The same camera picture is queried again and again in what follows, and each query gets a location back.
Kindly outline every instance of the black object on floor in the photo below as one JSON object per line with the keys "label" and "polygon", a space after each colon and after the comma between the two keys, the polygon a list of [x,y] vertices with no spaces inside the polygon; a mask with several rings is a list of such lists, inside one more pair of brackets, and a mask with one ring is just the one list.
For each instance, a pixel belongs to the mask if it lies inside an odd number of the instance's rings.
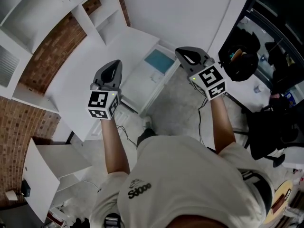
{"label": "black object on floor", "polygon": [[76,222],[71,226],[71,228],[90,228],[90,222],[85,218],[84,222],[81,223],[80,218],[76,219]]}

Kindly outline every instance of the white desk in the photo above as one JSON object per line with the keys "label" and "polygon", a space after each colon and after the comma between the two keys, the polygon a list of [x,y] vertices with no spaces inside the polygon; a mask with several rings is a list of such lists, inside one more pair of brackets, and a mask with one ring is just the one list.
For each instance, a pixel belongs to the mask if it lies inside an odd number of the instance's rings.
{"label": "white desk", "polygon": [[72,197],[68,188],[80,182],[90,166],[71,144],[36,146],[30,140],[22,179],[31,190],[25,200],[42,222],[50,209]]}
{"label": "white desk", "polygon": [[[230,79],[224,68],[220,67],[220,64],[215,63],[215,67],[227,81],[227,92],[248,110],[259,112],[263,107],[268,105],[270,89],[257,76],[252,75],[248,80],[236,82]],[[259,84],[264,84],[265,90],[255,93],[253,89]]]}

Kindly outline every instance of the brick wall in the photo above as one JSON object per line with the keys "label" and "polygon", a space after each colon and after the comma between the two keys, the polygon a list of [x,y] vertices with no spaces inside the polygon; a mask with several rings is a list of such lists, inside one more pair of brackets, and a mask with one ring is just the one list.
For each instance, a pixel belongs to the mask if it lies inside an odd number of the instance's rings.
{"label": "brick wall", "polygon": [[[124,0],[119,0],[130,25]],[[84,4],[87,13],[100,6],[99,0]],[[41,95],[45,93],[68,56],[86,37],[71,13],[48,34],[25,68],[19,83]],[[24,202],[8,201],[5,192],[19,191],[23,164],[31,137],[37,144],[48,144],[60,117],[13,100],[0,97],[0,208]]]}
{"label": "brick wall", "polygon": [[59,115],[0,97],[0,207],[24,202],[8,201],[5,192],[20,191],[25,155],[30,138],[48,144]]}

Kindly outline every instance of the tiled floor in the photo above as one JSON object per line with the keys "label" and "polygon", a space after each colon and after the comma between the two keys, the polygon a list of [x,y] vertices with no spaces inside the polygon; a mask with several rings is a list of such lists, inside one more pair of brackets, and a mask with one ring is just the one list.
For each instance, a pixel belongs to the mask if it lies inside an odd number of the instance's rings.
{"label": "tiled floor", "polygon": [[[232,126],[246,130],[246,118],[241,113],[240,107],[227,97],[224,98],[224,101]],[[192,86],[189,85],[186,79],[185,72],[182,68],[179,68],[155,100],[148,114],[152,117],[155,131],[158,134],[188,135],[199,139],[199,115],[197,109],[201,106],[202,102],[203,97],[201,94],[192,89]],[[202,139],[206,146],[214,148],[210,103],[207,103],[206,106],[201,109],[201,118]],[[141,119],[137,115],[132,114],[124,126],[129,138],[136,142],[137,137],[143,131]],[[136,163],[136,148],[126,139],[124,133],[122,133],[121,136],[130,167],[132,168]],[[246,141],[245,136],[236,135],[236,138],[240,144],[244,144]],[[84,177],[84,180],[100,186],[106,179],[102,141],[85,141],[82,143],[75,136],[72,139],[72,144],[93,165]],[[266,159],[259,160],[259,163],[268,173],[275,188],[278,188],[285,180],[294,178],[290,170],[283,166],[274,169],[272,168],[272,162]],[[81,182],[71,189],[75,197],[67,203],[65,212],[74,219],[76,217],[81,219],[89,217],[96,199],[96,187],[92,184]]]}

